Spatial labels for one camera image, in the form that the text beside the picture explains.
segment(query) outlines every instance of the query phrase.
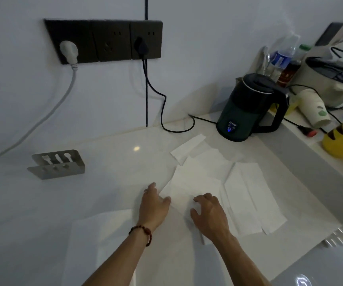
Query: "person's left hand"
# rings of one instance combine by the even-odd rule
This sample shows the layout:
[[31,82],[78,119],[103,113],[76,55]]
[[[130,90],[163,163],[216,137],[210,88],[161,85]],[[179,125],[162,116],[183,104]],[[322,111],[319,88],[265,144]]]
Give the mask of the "person's left hand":
[[137,225],[149,228],[153,233],[165,220],[171,201],[170,197],[162,200],[157,193],[155,183],[151,183],[144,191]]

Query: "beaded bracelet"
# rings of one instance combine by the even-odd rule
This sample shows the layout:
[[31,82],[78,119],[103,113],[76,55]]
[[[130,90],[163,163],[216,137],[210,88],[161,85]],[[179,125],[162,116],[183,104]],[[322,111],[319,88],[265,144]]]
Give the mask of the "beaded bracelet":
[[146,235],[149,236],[149,242],[146,244],[146,246],[149,246],[150,243],[152,242],[152,233],[150,232],[150,230],[149,230],[148,228],[146,228],[146,227],[144,227],[144,226],[141,226],[141,225],[134,226],[134,227],[132,227],[132,228],[130,229],[128,235],[130,235],[131,232],[132,232],[134,229],[138,229],[138,228],[142,228],[142,229],[144,230],[144,233],[145,233]]

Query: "white plug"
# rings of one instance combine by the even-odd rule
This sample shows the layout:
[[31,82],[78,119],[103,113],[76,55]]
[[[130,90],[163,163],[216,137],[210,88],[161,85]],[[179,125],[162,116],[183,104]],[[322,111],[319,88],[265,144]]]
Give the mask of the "white plug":
[[72,69],[77,68],[78,49],[71,41],[62,41],[60,43],[60,51],[66,57],[67,62],[71,65]]

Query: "wall socket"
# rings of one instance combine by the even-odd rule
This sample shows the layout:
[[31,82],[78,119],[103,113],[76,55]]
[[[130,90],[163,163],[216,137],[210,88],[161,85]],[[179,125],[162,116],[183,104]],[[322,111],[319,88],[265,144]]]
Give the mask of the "wall socket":
[[134,49],[138,37],[149,48],[146,59],[161,57],[161,21],[45,19],[45,24],[62,64],[68,64],[59,49],[64,40],[78,47],[79,63],[140,59]]

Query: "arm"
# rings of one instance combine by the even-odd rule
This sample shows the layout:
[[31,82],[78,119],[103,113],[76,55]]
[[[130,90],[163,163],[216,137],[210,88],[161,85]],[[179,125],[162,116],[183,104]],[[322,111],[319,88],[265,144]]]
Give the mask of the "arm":
[[242,250],[238,240],[231,235],[227,217],[217,197],[210,193],[194,198],[201,205],[201,215],[190,210],[191,218],[203,235],[218,249],[232,283],[236,286],[270,286],[256,265]]
[[[137,225],[145,226],[153,234],[168,214],[170,201],[169,197],[161,201],[155,183],[149,185],[143,194]],[[147,242],[143,229],[133,230],[83,286],[128,286]]]

